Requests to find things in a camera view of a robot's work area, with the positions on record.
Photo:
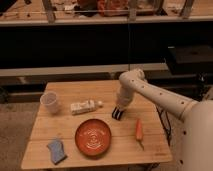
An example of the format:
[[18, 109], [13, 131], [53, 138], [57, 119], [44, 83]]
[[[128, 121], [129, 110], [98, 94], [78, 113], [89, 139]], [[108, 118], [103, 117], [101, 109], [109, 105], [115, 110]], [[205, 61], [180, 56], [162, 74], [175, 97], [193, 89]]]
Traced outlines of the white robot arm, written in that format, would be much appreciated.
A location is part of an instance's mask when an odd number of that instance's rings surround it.
[[184, 123], [181, 171], [213, 171], [213, 100], [197, 101], [145, 81], [141, 69], [122, 73], [112, 117], [119, 120], [138, 93]]

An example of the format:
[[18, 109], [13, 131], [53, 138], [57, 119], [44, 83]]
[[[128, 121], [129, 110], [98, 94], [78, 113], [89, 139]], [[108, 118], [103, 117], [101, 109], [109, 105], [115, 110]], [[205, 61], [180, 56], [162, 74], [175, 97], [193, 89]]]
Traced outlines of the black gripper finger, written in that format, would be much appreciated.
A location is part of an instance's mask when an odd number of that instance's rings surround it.
[[124, 111], [119, 111], [116, 119], [120, 120], [122, 115], [123, 115], [123, 113], [124, 113]]
[[113, 112], [112, 112], [112, 118], [117, 118], [118, 113], [119, 113], [119, 110], [118, 110], [117, 107], [115, 107]]

